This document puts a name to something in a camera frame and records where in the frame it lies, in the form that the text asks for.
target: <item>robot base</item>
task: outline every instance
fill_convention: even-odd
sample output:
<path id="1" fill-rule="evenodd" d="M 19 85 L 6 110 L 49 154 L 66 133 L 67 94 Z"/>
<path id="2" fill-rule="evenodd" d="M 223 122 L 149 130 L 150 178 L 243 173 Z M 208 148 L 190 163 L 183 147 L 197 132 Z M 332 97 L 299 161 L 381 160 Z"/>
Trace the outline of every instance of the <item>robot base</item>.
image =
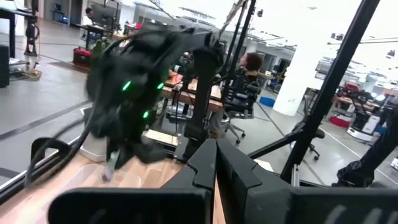
<path id="1" fill-rule="evenodd" d="M 357 131 L 353 128 L 348 128 L 347 133 L 356 139 L 360 139 L 366 142 L 370 142 L 373 139 L 373 135 Z"/>

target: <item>tabletop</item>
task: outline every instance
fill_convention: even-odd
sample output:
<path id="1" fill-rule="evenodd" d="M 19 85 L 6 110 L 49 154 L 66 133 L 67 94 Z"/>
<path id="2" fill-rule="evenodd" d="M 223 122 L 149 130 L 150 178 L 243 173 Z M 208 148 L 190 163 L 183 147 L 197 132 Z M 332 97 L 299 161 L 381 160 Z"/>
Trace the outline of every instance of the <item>tabletop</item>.
<path id="1" fill-rule="evenodd" d="M 176 74 L 175 72 L 170 72 L 172 74 L 173 78 L 170 80 L 167 80 L 166 83 L 171 84 L 171 85 L 176 85 L 181 83 L 182 75 Z M 189 84 L 188 89 L 196 91 L 198 85 L 198 80 L 193 79 L 192 82 Z M 173 98 L 173 88 L 164 86 L 162 90 L 162 96 L 166 98 Z M 221 99 L 221 88 L 218 85 L 212 86 L 211 87 L 211 96 L 214 96 L 215 98 Z M 186 103 L 189 105 L 193 105 L 195 103 L 195 94 L 192 93 L 187 93 L 187 92 L 181 92 L 180 95 L 180 102 Z M 209 101 L 209 110 L 213 112 L 218 112 L 223 110 L 223 103 L 216 101 L 216 100 L 210 100 Z"/>
<path id="2" fill-rule="evenodd" d="M 340 103 L 353 103 L 352 99 L 350 99 L 350 98 L 348 98 L 348 97 L 344 97 L 344 96 L 341 96 L 341 97 L 338 97 L 338 96 L 337 96 L 337 97 L 335 97 L 335 100 L 338 101 L 338 102 L 340 102 Z M 364 108 L 367 109 L 367 110 L 373 110 L 374 107 L 375 107 L 375 106 L 378 106 L 378 105 L 376 105 L 376 104 L 374 104 L 374 103 L 367 102 L 367 103 L 364 104 L 363 106 L 364 106 Z"/>
<path id="3" fill-rule="evenodd" d="M 178 144 L 177 137 L 157 131 L 144 133 L 148 138 L 166 144 Z M 95 163 L 78 153 L 58 176 L 40 188 L 22 190 L 0 206 L 0 223 L 47 223 L 50 202 L 60 193 L 77 187 L 132 187 L 159 188 L 178 173 L 184 165 L 176 160 L 165 159 L 152 164 L 143 164 L 131 159 L 115 173 L 110 183 L 100 181 L 104 165 Z M 225 224 L 218 184 L 215 190 L 213 223 Z"/>

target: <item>red toolbox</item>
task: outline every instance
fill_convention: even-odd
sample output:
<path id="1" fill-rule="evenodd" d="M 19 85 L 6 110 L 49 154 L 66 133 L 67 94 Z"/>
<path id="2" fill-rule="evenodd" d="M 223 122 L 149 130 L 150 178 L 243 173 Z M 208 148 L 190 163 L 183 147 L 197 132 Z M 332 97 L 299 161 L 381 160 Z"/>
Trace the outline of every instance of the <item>red toolbox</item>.
<path id="1" fill-rule="evenodd" d="M 73 63 L 81 67 L 89 68 L 92 54 L 91 50 L 84 47 L 75 48 L 73 49 Z"/>

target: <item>metal frame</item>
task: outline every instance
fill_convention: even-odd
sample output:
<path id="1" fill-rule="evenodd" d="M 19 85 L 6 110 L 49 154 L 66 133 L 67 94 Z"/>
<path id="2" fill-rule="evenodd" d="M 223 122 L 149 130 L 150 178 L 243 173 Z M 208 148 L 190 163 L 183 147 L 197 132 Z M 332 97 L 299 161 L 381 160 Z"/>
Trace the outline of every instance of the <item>metal frame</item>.
<path id="1" fill-rule="evenodd" d="M 363 34 L 370 23 L 370 20 L 374 14 L 374 11 L 379 4 L 379 0 L 362 0 L 361 4 L 356 11 L 354 19 L 351 22 L 350 27 L 341 43 L 341 47 L 338 51 L 336 58 L 334 59 L 328 74 L 326 75 L 325 81 L 323 82 L 322 88 L 318 94 L 317 100 L 305 120 L 305 124 L 297 132 L 288 134 L 285 138 L 271 143 L 261 149 L 256 150 L 249 154 L 252 159 L 257 159 L 259 156 L 263 156 L 268 152 L 275 150 L 277 146 L 284 146 L 283 143 L 290 143 L 293 139 L 296 139 L 296 143 L 292 152 L 287 159 L 287 162 L 280 174 L 280 178 L 286 182 L 292 180 L 292 169 L 294 165 L 300 165 L 303 161 L 304 155 L 311 145 L 311 141 L 315 136 L 323 115 L 327 112 L 329 101 L 333 98 L 336 89 L 343 78 L 345 71 L 358 47 Z"/>

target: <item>wooden board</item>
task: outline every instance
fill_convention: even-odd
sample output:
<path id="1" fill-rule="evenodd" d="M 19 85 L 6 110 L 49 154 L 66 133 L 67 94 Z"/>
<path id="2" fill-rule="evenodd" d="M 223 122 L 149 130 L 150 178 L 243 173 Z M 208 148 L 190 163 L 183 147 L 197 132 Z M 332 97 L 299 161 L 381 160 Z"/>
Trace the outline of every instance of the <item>wooden board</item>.
<path id="1" fill-rule="evenodd" d="M 72 177 L 81 174 L 79 171 L 81 171 L 82 167 L 87 167 L 90 164 L 95 163 L 78 154 L 58 176 L 44 186 L 41 186 L 41 188 L 19 192 L 5 204 L 1 205 L 0 223 L 47 223 L 47 209 L 52 199 L 62 193 Z M 110 184 L 104 184 L 100 181 L 103 166 L 98 165 L 97 168 L 91 169 L 91 172 L 85 173 L 87 176 L 84 179 L 80 178 L 82 179 L 80 183 L 75 182 L 73 185 L 75 187 L 136 187 L 136 179 L 129 176 L 129 174 L 134 174 L 141 178 L 140 187 L 159 188 L 180 171 L 182 167 L 183 164 L 170 159 L 150 165 L 145 165 L 137 159 L 131 159 L 118 174 L 115 174 L 114 181 Z M 215 197 L 214 223 L 222 224 L 225 223 L 225 220 L 218 186 L 216 186 Z"/>

